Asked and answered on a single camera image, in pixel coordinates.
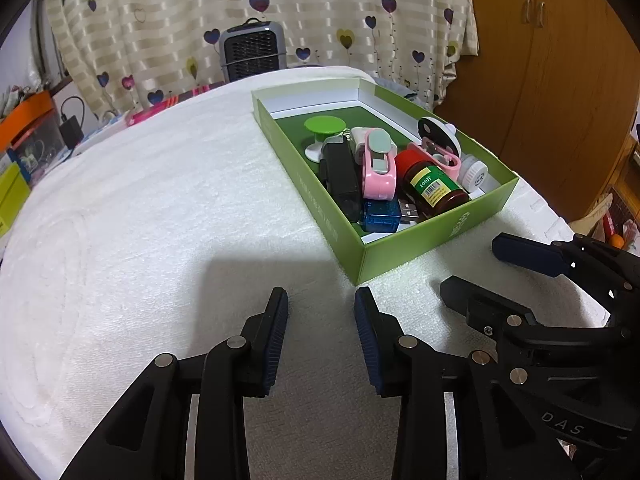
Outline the red capped brown bottle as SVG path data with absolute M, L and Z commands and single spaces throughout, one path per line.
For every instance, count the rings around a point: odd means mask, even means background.
M 416 151 L 403 150 L 395 165 L 401 191 L 424 216 L 439 216 L 471 200 L 444 170 Z

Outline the panda round tape measure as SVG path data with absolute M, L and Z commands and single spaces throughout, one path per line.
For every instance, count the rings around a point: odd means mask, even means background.
M 435 116 L 424 116 L 418 120 L 418 133 L 448 153 L 459 157 L 461 145 L 457 138 L 457 128 L 450 122 L 443 122 Z

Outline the green white thread spool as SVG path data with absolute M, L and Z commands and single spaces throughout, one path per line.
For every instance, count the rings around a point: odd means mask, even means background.
M 332 136 L 340 136 L 347 128 L 342 118 L 330 115 L 314 115 L 304 121 L 304 127 L 314 136 L 314 142 L 305 148 L 306 159 L 320 162 L 323 143 Z

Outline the white usb wall charger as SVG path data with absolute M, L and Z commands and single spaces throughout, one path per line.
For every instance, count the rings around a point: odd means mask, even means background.
M 366 145 L 369 127 L 354 127 L 349 130 L 349 145 L 355 164 L 362 165 L 364 146 Z

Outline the white round cap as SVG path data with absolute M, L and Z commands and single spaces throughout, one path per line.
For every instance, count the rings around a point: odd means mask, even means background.
M 464 155 L 461 159 L 458 182 L 468 193 L 473 193 L 482 187 L 488 177 L 486 164 L 474 155 Z

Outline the blue translucent usb adapter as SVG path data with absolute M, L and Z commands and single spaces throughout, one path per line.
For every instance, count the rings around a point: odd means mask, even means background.
M 420 214 L 416 206 L 405 200 L 365 200 L 361 227 L 368 233 L 395 233 L 401 224 L 418 222 Z

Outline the brown wooden wardrobe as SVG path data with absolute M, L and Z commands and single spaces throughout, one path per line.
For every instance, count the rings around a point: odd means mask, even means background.
M 473 0 L 480 53 L 436 113 L 567 221 L 603 193 L 639 94 L 639 50 L 606 0 Z

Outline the white towel table cover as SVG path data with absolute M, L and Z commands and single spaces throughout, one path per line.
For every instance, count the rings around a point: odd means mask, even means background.
M 161 353 L 207 352 L 290 300 L 276 384 L 245 404 L 256 479 L 386 479 L 399 403 L 370 385 L 344 274 L 253 115 L 254 90 L 356 78 L 297 67 L 227 84 L 64 162 L 1 266 L 1 420 L 58 478 Z

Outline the lime green cardboard box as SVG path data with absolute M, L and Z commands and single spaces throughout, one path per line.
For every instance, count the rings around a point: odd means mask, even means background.
M 20 166 L 17 162 L 12 162 L 1 176 L 0 236 L 11 229 L 29 194 L 30 188 L 22 175 Z

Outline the white blue power strip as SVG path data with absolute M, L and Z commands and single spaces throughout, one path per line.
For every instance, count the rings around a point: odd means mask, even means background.
M 124 131 L 127 127 L 128 122 L 124 115 L 113 117 L 107 124 L 89 133 L 88 136 L 85 136 L 82 141 L 73 148 L 70 156 L 75 157 L 85 153 L 89 148 L 93 148 L 106 141 L 115 134 Z

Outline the black power adapter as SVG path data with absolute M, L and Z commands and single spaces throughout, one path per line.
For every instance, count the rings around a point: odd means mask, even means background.
M 73 151 L 84 140 L 84 133 L 76 116 L 70 116 L 70 118 L 63 120 L 60 125 L 60 133 L 66 148 L 70 151 Z

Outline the colourful striped cloth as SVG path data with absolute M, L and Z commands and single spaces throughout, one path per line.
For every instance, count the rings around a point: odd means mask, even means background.
M 210 90 L 214 90 L 224 85 L 223 81 L 214 82 L 213 84 L 203 84 L 202 86 L 196 87 L 193 90 L 189 90 L 187 92 L 182 92 L 178 94 L 178 96 L 168 96 L 168 98 L 163 99 L 156 104 L 153 104 L 148 110 L 142 110 L 141 112 L 137 112 L 132 114 L 127 119 L 127 126 L 131 127 L 140 122 L 145 122 L 149 118 L 160 114 L 164 110 L 176 106 L 186 100 L 190 100 L 194 98 L 194 96 L 200 96 L 203 93 L 209 92 Z

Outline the orange lidded storage bin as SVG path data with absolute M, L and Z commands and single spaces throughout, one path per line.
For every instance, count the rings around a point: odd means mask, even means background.
M 47 90 L 18 104 L 1 123 L 1 149 L 11 150 L 29 172 L 47 168 L 63 151 L 58 109 Z

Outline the grey portable space heater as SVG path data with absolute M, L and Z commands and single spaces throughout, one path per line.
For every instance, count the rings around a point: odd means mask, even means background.
M 220 36 L 220 65 L 225 82 L 286 69 L 282 26 L 249 18 Z

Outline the heart patterned beige curtain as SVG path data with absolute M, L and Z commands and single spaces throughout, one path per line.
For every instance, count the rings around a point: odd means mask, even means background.
M 224 76 L 222 36 L 282 27 L 289 66 L 346 65 L 445 99 L 480 50 L 473 0 L 44 0 L 66 70 L 93 113 L 123 113 Z

